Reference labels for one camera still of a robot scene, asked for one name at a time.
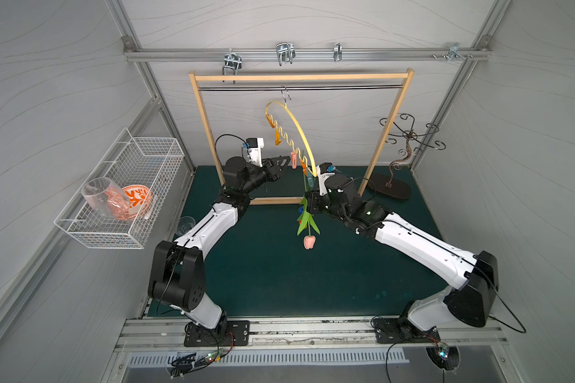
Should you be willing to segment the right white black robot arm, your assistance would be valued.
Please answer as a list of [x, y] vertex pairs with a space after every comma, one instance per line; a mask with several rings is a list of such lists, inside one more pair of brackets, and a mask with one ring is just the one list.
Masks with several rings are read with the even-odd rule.
[[393, 247], [434, 271], [447, 287], [415, 300], [402, 312], [399, 329], [414, 337], [459, 321], [470, 327], [486, 325], [498, 292], [498, 260], [488, 252], [476, 255], [428, 234], [373, 200], [357, 193], [353, 179], [324, 173], [319, 185], [305, 192], [303, 218], [327, 213], [358, 236]]

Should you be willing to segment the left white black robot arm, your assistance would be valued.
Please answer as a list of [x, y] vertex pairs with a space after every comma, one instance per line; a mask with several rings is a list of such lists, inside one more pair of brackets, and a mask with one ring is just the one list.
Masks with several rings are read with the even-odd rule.
[[250, 193], [279, 180], [289, 162], [288, 156], [263, 159], [260, 165], [238, 156], [227, 160], [225, 185], [209, 213], [177, 240], [156, 246], [148, 296], [182, 312], [199, 327], [225, 330], [225, 312], [206, 294], [204, 260], [223, 234], [242, 219]]

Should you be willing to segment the pink artificial tulip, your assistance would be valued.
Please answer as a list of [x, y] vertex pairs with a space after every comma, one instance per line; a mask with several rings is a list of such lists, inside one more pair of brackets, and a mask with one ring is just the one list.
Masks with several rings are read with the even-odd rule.
[[304, 249], [312, 250], [316, 244], [316, 234], [319, 235], [320, 230], [313, 214], [308, 211], [308, 200], [305, 197], [300, 201], [299, 212], [297, 235], [303, 235]]

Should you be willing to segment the pink clothespin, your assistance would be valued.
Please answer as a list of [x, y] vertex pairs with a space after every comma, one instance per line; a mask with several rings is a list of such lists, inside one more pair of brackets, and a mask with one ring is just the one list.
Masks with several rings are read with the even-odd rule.
[[292, 166], [292, 169], [297, 169], [297, 167], [298, 167], [298, 159], [299, 159], [297, 152], [296, 152], [296, 151], [292, 151], [292, 152], [290, 153], [290, 158], [291, 158], [291, 166]]

